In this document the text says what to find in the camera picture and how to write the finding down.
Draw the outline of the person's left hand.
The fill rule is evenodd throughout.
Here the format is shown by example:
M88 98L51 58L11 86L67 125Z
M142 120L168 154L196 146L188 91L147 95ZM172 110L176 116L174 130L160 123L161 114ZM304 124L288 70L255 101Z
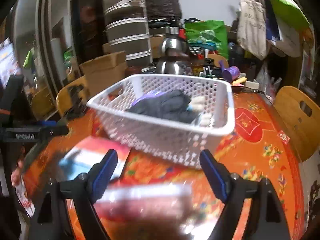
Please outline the person's left hand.
M17 167L11 174L11 183L13 187L16 187L21 182L21 173L23 170L23 164L24 164L23 160L19 160L17 163Z

